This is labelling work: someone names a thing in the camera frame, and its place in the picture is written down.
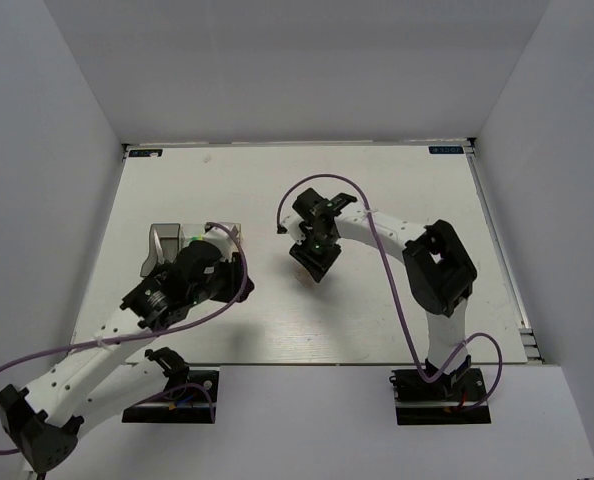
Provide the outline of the white eraser block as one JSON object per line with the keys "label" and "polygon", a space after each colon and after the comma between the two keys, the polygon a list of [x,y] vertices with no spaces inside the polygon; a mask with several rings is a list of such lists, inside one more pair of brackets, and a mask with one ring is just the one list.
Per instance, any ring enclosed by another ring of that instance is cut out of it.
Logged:
{"label": "white eraser block", "polygon": [[295,279],[304,287],[312,288],[314,281],[310,274],[305,270],[298,270],[295,272]]}

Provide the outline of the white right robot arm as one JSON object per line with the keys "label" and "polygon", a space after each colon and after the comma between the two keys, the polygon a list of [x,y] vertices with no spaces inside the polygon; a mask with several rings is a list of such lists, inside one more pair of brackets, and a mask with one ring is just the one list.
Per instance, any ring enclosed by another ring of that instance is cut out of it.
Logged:
{"label": "white right robot arm", "polygon": [[449,399],[465,385],[471,366],[466,310],[477,270],[453,226],[438,220],[419,225],[369,210],[356,197],[331,199],[309,188],[277,232],[294,240],[289,254],[320,282],[341,254],[340,240],[375,248],[384,260],[401,262],[409,289],[426,312],[428,352],[420,376],[438,397]]}

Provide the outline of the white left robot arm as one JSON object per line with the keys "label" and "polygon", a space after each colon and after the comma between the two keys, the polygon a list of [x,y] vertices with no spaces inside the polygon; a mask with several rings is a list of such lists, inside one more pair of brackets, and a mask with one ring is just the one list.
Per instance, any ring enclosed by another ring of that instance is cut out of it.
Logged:
{"label": "white left robot arm", "polygon": [[0,391],[0,421],[16,450],[39,477],[73,453],[97,424],[160,392],[182,396],[188,367],[171,349],[147,350],[144,362],[125,360],[157,337],[179,332],[190,310],[206,301],[225,308],[253,290],[237,238],[211,230],[193,238],[171,261],[156,262],[121,300],[95,337],[23,387]]}

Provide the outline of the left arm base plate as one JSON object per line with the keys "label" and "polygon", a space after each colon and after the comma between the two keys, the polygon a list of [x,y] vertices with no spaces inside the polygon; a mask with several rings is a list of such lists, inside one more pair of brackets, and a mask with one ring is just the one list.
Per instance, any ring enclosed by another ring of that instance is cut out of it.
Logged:
{"label": "left arm base plate", "polygon": [[124,424],[214,424],[217,413],[219,367],[191,369],[186,386],[123,411]]}

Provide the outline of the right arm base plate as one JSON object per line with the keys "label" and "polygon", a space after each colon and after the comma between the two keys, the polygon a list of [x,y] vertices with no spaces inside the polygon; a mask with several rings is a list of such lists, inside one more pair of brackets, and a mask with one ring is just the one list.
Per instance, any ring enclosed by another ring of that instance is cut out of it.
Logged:
{"label": "right arm base plate", "polygon": [[486,402],[473,407],[487,393],[479,368],[469,369],[450,393],[445,393],[441,385],[424,382],[413,369],[393,370],[389,381],[398,426],[491,424]]}

